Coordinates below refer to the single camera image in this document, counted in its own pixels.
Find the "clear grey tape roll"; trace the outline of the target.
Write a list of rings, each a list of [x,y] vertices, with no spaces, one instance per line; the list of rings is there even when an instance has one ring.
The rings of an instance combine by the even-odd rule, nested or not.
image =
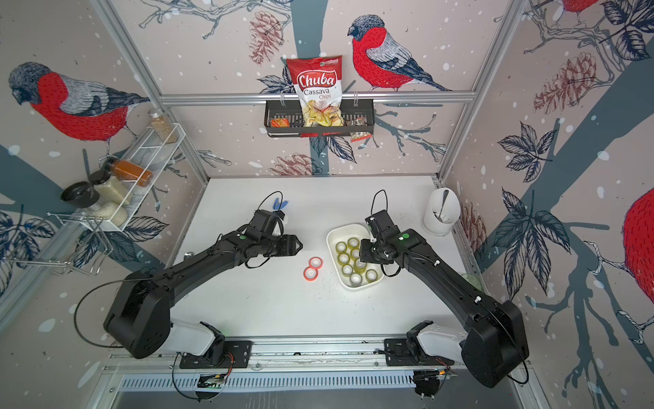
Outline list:
[[[360,274],[352,274],[350,276],[349,282],[352,287],[359,287],[362,285],[363,279]]]

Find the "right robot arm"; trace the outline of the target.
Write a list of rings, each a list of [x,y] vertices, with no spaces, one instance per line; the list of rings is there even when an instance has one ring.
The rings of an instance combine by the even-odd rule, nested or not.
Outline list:
[[[511,301],[499,303],[450,267],[413,229],[405,231],[387,211],[365,220],[372,238],[361,241],[363,262],[396,264],[422,281],[451,310],[467,333],[460,343],[463,363],[487,388],[508,378],[529,357],[524,319]]]

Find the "red tape roll back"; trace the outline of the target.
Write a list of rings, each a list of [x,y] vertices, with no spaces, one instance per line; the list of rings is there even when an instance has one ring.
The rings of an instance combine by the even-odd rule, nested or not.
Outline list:
[[[320,270],[323,266],[323,259],[320,257],[311,257],[309,260],[309,266],[312,269]]]

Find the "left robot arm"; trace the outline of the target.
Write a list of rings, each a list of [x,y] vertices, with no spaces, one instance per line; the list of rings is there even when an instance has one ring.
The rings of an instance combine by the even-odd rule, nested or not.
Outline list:
[[[122,282],[103,328],[136,359],[164,351],[203,355],[221,337],[207,323],[173,320],[170,310],[218,274],[263,256],[294,257],[303,244],[284,232],[282,211],[257,210],[249,223],[214,245],[156,273],[130,274]]]

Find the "red tape roll front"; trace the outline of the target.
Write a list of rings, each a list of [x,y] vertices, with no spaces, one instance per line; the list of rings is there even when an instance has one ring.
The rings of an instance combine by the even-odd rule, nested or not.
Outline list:
[[[303,271],[303,277],[306,281],[313,282],[318,278],[318,269],[315,269],[311,266],[306,267]]]

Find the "red tape roll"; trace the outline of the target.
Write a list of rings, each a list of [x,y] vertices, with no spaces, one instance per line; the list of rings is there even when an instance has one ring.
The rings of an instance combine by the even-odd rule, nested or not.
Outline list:
[[[309,260],[309,266],[312,269],[320,270],[323,266],[323,259],[320,257],[311,257]]]
[[[303,277],[306,281],[313,282],[318,278],[318,269],[315,269],[311,266],[306,267],[303,271]]]

